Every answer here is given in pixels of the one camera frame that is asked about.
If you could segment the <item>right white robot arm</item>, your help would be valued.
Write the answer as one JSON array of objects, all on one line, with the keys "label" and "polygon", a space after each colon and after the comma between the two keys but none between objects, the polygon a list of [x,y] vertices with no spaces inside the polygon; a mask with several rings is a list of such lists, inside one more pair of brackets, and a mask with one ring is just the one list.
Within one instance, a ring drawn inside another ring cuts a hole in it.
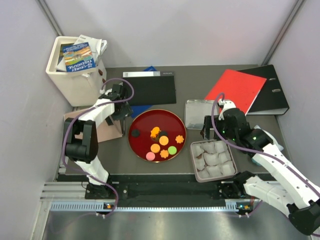
[{"label": "right white robot arm", "polygon": [[302,234],[311,236],[320,228],[320,188],[304,176],[281,152],[276,141],[261,128],[251,127],[245,114],[231,100],[213,102],[204,118],[204,132],[229,147],[248,154],[281,185],[272,186],[249,171],[233,178],[233,192],[239,198],[256,197],[288,218]]}]

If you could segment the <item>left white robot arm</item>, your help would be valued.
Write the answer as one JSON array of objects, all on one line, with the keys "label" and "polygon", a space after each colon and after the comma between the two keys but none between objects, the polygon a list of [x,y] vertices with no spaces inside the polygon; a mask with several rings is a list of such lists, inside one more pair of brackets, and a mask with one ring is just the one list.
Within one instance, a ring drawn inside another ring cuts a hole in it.
[{"label": "left white robot arm", "polygon": [[125,118],[133,113],[131,98],[123,83],[114,84],[109,90],[101,90],[93,106],[64,121],[62,155],[86,175],[86,199],[102,200],[115,195],[110,174],[98,158],[98,127],[107,124],[124,135]]}]

